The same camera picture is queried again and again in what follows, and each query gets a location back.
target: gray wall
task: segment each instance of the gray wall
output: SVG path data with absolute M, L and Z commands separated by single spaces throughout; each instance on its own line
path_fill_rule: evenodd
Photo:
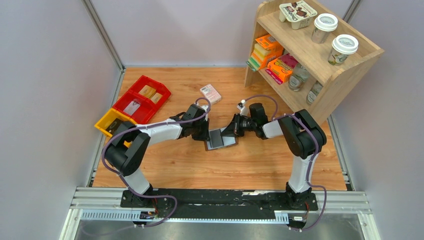
M 118 69 L 79 0 L 0 1 L 0 23 L 0 239 L 56 240 Z
M 334 113 L 351 177 L 384 240 L 424 233 L 424 4 L 401 5 L 407 10 L 396 0 L 362 1 L 351 24 L 386 53 Z
M 264 0 L 92 0 L 125 65 L 246 65 Z M 320 0 L 343 16 L 352 0 Z

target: glass jar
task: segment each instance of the glass jar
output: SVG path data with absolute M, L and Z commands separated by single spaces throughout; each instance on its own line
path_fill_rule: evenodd
M 299 91 L 306 83 L 309 76 L 310 74 L 308 70 L 304 68 L 304 66 L 302 66 L 300 63 L 296 64 L 293 69 L 293 73 L 288 80 L 288 88 L 295 92 Z
M 315 99 L 317 98 L 318 94 L 321 92 L 322 89 L 323 89 L 323 86 L 321 85 L 321 83 L 316 81 L 306 96 L 306 103 L 311 105 L 315 101 Z

